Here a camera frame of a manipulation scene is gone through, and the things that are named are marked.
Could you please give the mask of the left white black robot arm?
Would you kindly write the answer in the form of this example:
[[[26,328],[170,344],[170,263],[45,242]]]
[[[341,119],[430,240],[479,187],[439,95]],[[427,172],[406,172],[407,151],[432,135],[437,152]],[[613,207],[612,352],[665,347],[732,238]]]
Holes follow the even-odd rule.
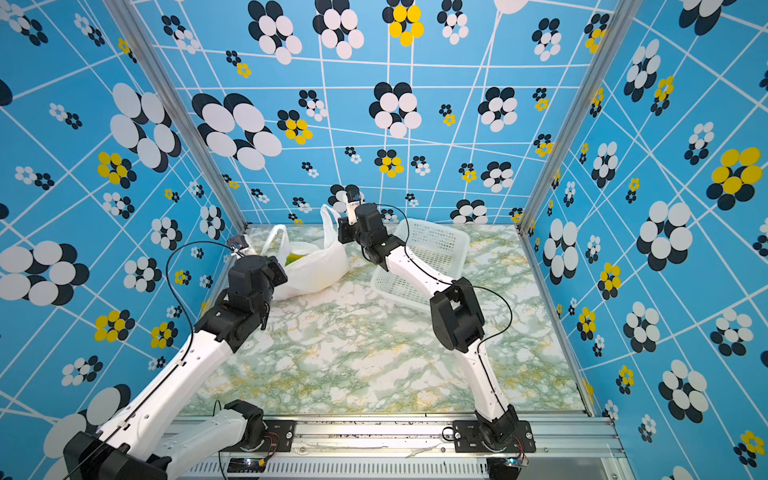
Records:
[[[178,479],[223,449],[270,446],[262,409],[242,400],[225,404],[169,440],[163,438],[205,380],[252,333],[265,329],[274,290],[286,283],[287,275],[276,257],[247,255],[232,265],[228,281],[160,376],[96,433],[79,432],[66,444],[65,478]]]

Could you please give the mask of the green fruit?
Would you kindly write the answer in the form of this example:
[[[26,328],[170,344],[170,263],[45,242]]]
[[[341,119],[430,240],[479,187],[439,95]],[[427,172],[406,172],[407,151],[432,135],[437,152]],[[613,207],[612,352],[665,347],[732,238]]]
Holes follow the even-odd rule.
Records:
[[[292,263],[295,263],[296,261],[299,261],[311,254],[313,254],[313,251],[309,251],[309,250],[291,251],[288,253],[286,257],[285,265],[290,265]]]

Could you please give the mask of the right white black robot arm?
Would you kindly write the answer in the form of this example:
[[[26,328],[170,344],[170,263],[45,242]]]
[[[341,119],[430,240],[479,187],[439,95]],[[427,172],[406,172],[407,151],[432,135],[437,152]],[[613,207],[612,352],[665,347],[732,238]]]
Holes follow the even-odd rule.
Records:
[[[351,201],[346,210],[347,216],[338,221],[339,241],[356,242],[370,263],[428,297],[433,332],[444,348],[457,355],[473,394],[484,442],[492,450],[507,447],[519,417],[488,357],[477,288],[465,278],[452,279],[420,260],[405,240],[387,231],[376,204]]]

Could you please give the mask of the white plastic bag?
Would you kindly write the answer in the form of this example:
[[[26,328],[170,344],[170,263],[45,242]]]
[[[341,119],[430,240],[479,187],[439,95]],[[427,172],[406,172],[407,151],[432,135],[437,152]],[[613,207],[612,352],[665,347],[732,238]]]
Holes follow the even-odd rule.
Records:
[[[323,244],[321,247],[307,242],[292,242],[285,225],[272,228],[262,247],[265,255],[272,242],[281,234],[277,259],[287,274],[287,282],[274,290],[274,301],[314,294],[341,280],[349,270],[349,260],[343,244],[338,241],[337,221],[340,214],[331,207],[321,207]],[[309,250],[313,254],[285,265],[289,252]]]

